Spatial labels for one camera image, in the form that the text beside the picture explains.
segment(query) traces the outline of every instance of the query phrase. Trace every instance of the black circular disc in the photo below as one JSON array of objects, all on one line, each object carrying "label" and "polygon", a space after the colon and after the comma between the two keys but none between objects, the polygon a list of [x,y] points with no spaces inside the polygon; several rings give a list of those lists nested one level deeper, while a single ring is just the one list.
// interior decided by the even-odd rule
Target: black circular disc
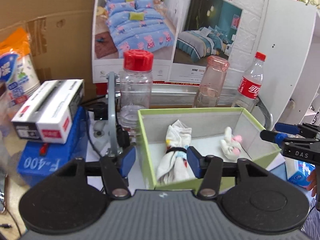
[{"label": "black circular disc", "polygon": [[28,229],[41,234],[68,234],[97,221],[107,200],[96,188],[68,179],[39,183],[20,200],[19,211]]},{"label": "black circular disc", "polygon": [[236,225],[256,233],[280,233],[299,228],[309,202],[292,185],[268,177],[250,179],[222,196],[223,209]]}]

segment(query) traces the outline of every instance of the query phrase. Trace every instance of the pink glass bottle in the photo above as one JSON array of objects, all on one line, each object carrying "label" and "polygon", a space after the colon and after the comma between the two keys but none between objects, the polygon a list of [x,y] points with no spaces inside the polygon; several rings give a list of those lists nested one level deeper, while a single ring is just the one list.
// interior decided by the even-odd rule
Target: pink glass bottle
[{"label": "pink glass bottle", "polygon": [[199,85],[192,107],[216,107],[226,78],[229,62],[218,56],[209,56],[208,65]]}]

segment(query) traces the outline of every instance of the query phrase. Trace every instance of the bed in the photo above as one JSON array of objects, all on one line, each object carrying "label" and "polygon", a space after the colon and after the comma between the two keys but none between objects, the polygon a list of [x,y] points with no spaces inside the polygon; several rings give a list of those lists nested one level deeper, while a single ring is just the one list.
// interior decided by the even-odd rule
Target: bed
[{"label": "bed", "polygon": [[[129,49],[154,52],[173,46],[174,35],[165,24],[164,17],[153,8],[152,0],[144,0],[143,3],[139,0],[139,6],[137,0],[115,1],[119,0],[113,3],[109,1],[105,7],[109,12],[106,24],[118,49],[119,58],[123,58],[123,52]],[[130,20],[132,12],[143,13],[143,20]]]},{"label": "bed", "polygon": [[231,42],[216,30],[212,30],[207,36],[201,34],[201,30],[184,31],[178,34],[176,48],[190,55],[193,62],[202,57],[219,55]]}]

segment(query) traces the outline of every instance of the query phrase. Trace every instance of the bottle label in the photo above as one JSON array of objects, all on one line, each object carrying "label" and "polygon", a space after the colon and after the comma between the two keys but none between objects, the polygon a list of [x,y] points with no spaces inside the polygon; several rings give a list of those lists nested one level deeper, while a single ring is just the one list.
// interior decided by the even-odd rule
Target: bottle label
[{"label": "bottle label", "polygon": [[252,99],[256,99],[261,85],[253,83],[247,80],[245,77],[242,78],[242,81],[238,87],[238,91],[244,96]]}]

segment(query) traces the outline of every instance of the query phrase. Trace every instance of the coca-cola bottle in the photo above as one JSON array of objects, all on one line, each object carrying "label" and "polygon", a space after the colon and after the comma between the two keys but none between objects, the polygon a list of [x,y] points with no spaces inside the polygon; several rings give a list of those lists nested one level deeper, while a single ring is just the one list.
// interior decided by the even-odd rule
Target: coca-cola bottle
[{"label": "coca-cola bottle", "polygon": [[263,62],[266,55],[257,52],[252,65],[244,72],[238,87],[238,95],[232,103],[232,107],[243,107],[249,112],[257,103],[257,96],[262,85]]}]

